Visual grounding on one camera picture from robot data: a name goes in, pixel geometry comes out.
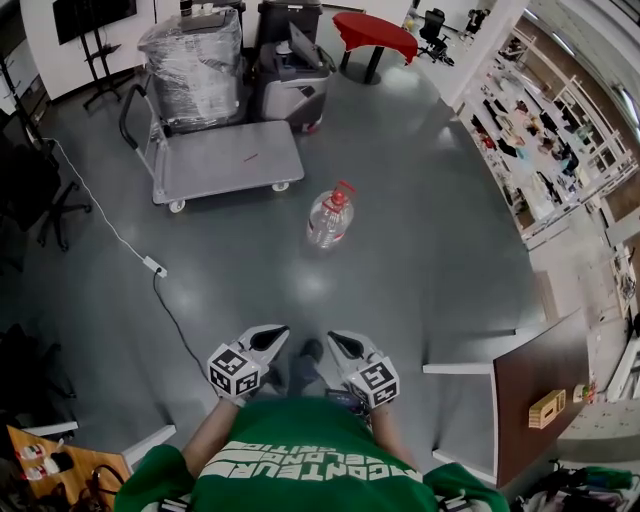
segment table leg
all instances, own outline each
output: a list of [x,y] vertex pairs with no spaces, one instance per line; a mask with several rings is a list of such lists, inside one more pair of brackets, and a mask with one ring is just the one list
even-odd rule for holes
[[67,423],[57,423],[55,425],[46,425],[43,427],[23,428],[27,434],[32,436],[44,437],[51,436],[53,434],[62,434],[64,432],[70,432],[71,430],[77,430],[78,423],[75,421],[69,421]]
[[373,80],[373,76],[376,73],[376,68],[378,67],[378,63],[380,62],[380,57],[382,57],[383,51],[384,46],[376,46],[376,49],[373,50],[373,55],[371,56],[371,60],[369,61],[369,67],[367,68],[367,74],[364,77],[365,84],[370,84],[371,80]]
[[349,57],[351,57],[351,52],[344,52],[342,56],[342,62],[340,63],[340,69],[347,69],[347,64],[349,64]]
[[488,363],[455,363],[455,364],[425,364],[422,373],[440,375],[491,375],[493,364]]
[[496,485],[497,483],[497,478],[495,474],[489,473],[484,468],[474,466],[473,464],[456,460],[454,457],[452,457],[446,452],[443,452],[442,450],[433,450],[431,452],[431,455],[433,456],[434,459],[439,460],[440,462],[444,462],[445,464],[451,464],[452,462],[457,462],[463,468],[465,468],[469,473],[471,473],[476,478],[479,478],[480,480],[489,482],[492,485]]
[[124,457],[127,466],[129,466],[129,470],[131,474],[133,474],[133,465],[144,457],[151,448],[154,446],[158,446],[163,444],[166,440],[168,440],[171,436],[176,433],[175,425],[167,425],[166,427],[161,428],[157,432],[151,434],[146,439],[143,439],[137,444],[127,448],[122,452],[122,456]]

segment green object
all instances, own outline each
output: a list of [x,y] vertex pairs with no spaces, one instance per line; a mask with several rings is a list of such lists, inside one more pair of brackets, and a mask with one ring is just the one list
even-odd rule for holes
[[631,489],[633,473],[631,471],[587,466],[585,484],[604,489]]
[[159,446],[116,497],[116,512],[191,494],[194,511],[323,510],[433,511],[435,494],[486,502],[508,512],[502,495],[462,466],[424,477],[375,444],[365,424],[324,399],[252,404],[243,409],[229,442],[197,480],[180,452]]

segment cart wheel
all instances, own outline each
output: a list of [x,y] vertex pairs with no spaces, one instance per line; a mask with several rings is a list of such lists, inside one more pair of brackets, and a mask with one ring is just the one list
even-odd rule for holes
[[271,185],[271,188],[273,190],[275,190],[276,192],[284,192],[285,190],[287,190],[289,188],[289,184],[288,183],[274,183],[273,185]]
[[186,204],[186,201],[182,200],[182,201],[171,201],[169,203],[169,210],[171,210],[171,213],[180,213],[182,210],[184,210],[184,205]]

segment television screen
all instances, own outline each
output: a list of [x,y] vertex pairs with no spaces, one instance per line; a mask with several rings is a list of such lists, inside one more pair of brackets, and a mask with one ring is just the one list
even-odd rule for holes
[[58,31],[58,42],[67,43],[94,26],[102,27],[137,14],[136,0],[56,0],[53,16]]

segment plastic-wrapped box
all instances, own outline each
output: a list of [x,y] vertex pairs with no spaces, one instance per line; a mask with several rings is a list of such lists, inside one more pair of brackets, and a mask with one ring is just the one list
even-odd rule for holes
[[197,30],[183,30],[184,19],[173,16],[149,29],[138,43],[148,60],[160,113],[177,132],[224,124],[238,112],[242,40],[238,13],[225,9],[211,16],[212,26]]

